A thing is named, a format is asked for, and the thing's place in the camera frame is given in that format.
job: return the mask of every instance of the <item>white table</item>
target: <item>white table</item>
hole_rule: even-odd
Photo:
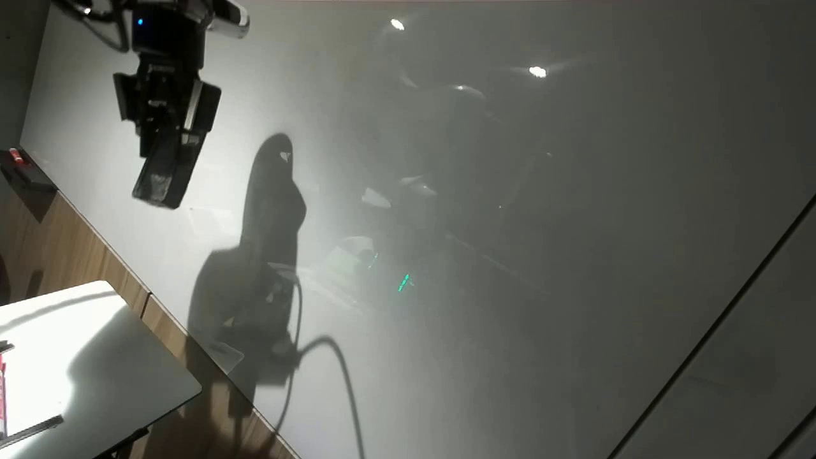
[[[0,457],[97,457],[202,389],[104,280],[0,307],[0,338],[11,434],[63,415]]]

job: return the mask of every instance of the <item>cable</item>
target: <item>cable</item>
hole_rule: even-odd
[[[301,286],[301,279],[292,275],[292,286],[295,286],[295,294],[299,294],[299,319],[295,319],[295,338],[292,338],[292,347],[285,351],[299,351],[301,347],[301,326],[303,326],[303,286]],[[285,361],[285,372],[287,372],[287,379],[285,379],[285,397],[282,397],[282,409],[280,409],[280,415],[278,415],[278,423],[273,426],[273,435],[271,435],[271,443],[268,448],[274,446],[274,439],[280,435],[280,428],[282,428],[282,421],[285,421],[285,412],[287,412],[287,406],[290,406],[290,393],[292,393],[292,384],[295,384],[295,367],[299,367],[301,356],[292,354],[292,361]]]
[[[770,247],[770,252],[760,261],[760,266],[746,275],[741,287],[733,294],[733,298],[723,307],[723,310],[712,321],[707,335],[690,347],[690,351],[682,356],[682,361],[671,372],[671,378],[663,383],[663,388],[656,393],[656,397],[644,406],[644,411],[635,419],[635,423],[625,430],[625,435],[614,443],[609,457],[616,457],[631,435],[640,430],[640,426],[648,421],[648,415],[663,402],[667,389],[681,379],[681,374],[690,367],[695,354],[708,345],[708,338],[718,331],[718,326],[732,317],[736,303],[746,296],[746,290],[756,282],[756,279],[765,272],[765,267],[774,261],[774,254],[787,244],[793,231],[805,221],[805,216],[816,206],[816,193],[807,199],[807,205],[795,214],[795,219],[787,224],[782,238]]]
[[[315,336],[313,341],[309,341],[309,345],[301,349],[301,360],[303,360],[309,351],[313,351],[315,347],[328,347],[328,349],[336,354],[336,360],[339,360],[339,367],[341,367],[341,374],[343,374],[343,383],[346,383],[350,406],[351,406],[351,419],[354,419],[356,452],[359,452],[359,459],[365,459],[365,440],[361,440],[359,411],[356,411],[356,397],[354,397],[354,384],[351,384],[351,372],[350,372],[346,356],[341,354],[339,345],[336,345],[332,336]]]

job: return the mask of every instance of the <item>diagonal line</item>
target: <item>diagonal line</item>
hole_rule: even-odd
[[[774,261],[774,254],[786,247],[786,242],[793,238],[793,231],[800,228],[800,221],[810,214],[816,206],[816,193],[810,202],[795,214],[791,228],[782,231],[782,238],[770,247],[770,252],[760,261],[760,266],[749,272],[749,279],[741,282],[741,287],[733,294],[733,298],[723,307],[723,310],[713,319],[713,324],[707,330],[707,335],[693,345],[693,349],[686,354],[686,360],[671,372],[671,378],[663,383],[657,396],[644,406],[644,411],[635,419],[635,423],[626,428],[626,434],[614,443],[609,457],[616,457],[631,435],[643,428],[648,415],[661,406],[665,393],[681,379],[681,374],[690,367],[695,354],[708,345],[708,338],[718,331],[718,326],[728,319],[728,314],[736,308],[736,303],[746,296],[746,290],[756,282],[756,279],[765,272],[765,267]]]
[[[782,443],[773,448],[770,459],[782,457],[800,439],[800,434],[814,423],[816,423],[816,409],[802,421],[795,423],[795,428],[782,439]]]

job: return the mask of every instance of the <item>black metal part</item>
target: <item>black metal part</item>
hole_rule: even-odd
[[[222,89],[198,80],[203,29],[165,7],[132,10],[137,73],[115,73],[123,120],[135,123],[144,165],[132,197],[176,208],[186,193]]]
[[[25,208],[44,221],[59,193],[46,171],[23,147],[8,147],[0,150],[0,174],[8,178]]]

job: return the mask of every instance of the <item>white wall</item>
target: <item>white wall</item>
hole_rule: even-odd
[[[301,345],[343,349],[373,459],[607,453],[814,192],[802,4],[248,7],[244,41],[208,36],[223,96],[179,211],[129,199],[109,77],[135,57],[55,10],[23,143],[188,324],[207,254],[240,242],[254,150],[290,134]],[[266,419],[282,393],[260,383]],[[328,349],[282,435],[356,457]]]

